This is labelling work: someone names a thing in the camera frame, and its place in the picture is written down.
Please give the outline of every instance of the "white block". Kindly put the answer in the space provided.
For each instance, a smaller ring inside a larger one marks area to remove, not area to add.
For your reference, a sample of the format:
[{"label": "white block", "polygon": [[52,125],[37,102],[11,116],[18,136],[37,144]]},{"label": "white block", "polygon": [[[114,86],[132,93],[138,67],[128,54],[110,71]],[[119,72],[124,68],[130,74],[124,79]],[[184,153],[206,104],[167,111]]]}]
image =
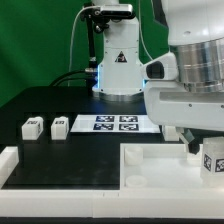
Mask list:
[{"label": "white block", "polygon": [[29,118],[22,126],[23,140],[37,140],[43,132],[43,118],[33,117]]},{"label": "white block", "polygon": [[55,118],[51,125],[52,140],[65,140],[69,131],[69,122],[67,117]]},{"label": "white block", "polygon": [[201,177],[211,187],[224,186],[224,138],[205,138],[201,163]]},{"label": "white block", "polygon": [[18,148],[6,147],[0,154],[0,189],[19,162]]},{"label": "white block", "polygon": [[127,165],[140,165],[143,162],[143,149],[138,145],[127,146],[125,148],[125,163]]},{"label": "white block", "polygon": [[162,133],[165,141],[179,141],[179,135],[174,126],[162,126]]}]

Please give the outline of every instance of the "green wall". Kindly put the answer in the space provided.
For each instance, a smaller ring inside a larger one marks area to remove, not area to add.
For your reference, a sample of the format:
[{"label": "green wall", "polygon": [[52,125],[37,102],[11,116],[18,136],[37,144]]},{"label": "green wall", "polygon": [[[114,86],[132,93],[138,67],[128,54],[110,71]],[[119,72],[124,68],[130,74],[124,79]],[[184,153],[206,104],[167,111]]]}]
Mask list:
[{"label": "green wall", "polygon": [[[71,29],[76,14],[88,0],[0,0],[0,106],[22,90],[47,86],[69,66]],[[153,22],[150,0],[141,0],[142,29],[153,57],[167,51],[167,30]],[[120,0],[133,4],[137,0]],[[102,35],[96,37],[98,61]],[[88,66],[87,32],[79,22],[73,69]],[[140,59],[147,57],[140,46]]]}]

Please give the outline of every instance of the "black surface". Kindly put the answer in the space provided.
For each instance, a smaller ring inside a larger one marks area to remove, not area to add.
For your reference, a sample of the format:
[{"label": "black surface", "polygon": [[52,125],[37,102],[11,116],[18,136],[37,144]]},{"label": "black surface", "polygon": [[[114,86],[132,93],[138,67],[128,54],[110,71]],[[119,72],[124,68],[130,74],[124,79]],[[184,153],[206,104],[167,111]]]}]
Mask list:
[{"label": "black surface", "polygon": [[[0,144],[19,146],[20,163],[3,189],[119,189],[120,143],[160,143],[160,134],[69,133],[52,141],[55,117],[77,114],[145,114],[144,102],[114,103],[88,96],[85,88],[35,87],[0,109]],[[44,118],[38,141],[23,141],[21,126],[29,117]]]},{"label": "black surface", "polygon": [[1,224],[223,224],[223,220],[202,219],[146,219],[146,218],[0,218]]}]

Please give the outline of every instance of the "metal base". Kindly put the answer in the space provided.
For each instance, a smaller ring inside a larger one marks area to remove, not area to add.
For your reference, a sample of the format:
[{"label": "metal base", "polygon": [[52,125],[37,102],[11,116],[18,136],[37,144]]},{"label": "metal base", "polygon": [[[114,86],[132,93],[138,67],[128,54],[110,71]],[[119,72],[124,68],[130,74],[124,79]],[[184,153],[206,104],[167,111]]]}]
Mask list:
[{"label": "metal base", "polygon": [[223,90],[224,38],[182,46],[171,46],[177,59],[179,81],[193,93]]},{"label": "metal base", "polygon": [[133,102],[143,99],[143,92],[133,95],[115,95],[102,92],[93,92],[93,97],[111,102]]}]

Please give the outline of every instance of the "white paper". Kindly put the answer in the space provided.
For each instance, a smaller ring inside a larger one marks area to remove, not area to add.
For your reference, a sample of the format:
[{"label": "white paper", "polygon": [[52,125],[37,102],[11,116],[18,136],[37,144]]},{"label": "white paper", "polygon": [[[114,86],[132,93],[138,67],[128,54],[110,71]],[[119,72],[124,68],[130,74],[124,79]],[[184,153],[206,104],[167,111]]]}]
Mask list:
[{"label": "white paper", "polygon": [[78,115],[71,132],[160,133],[146,115]]}]

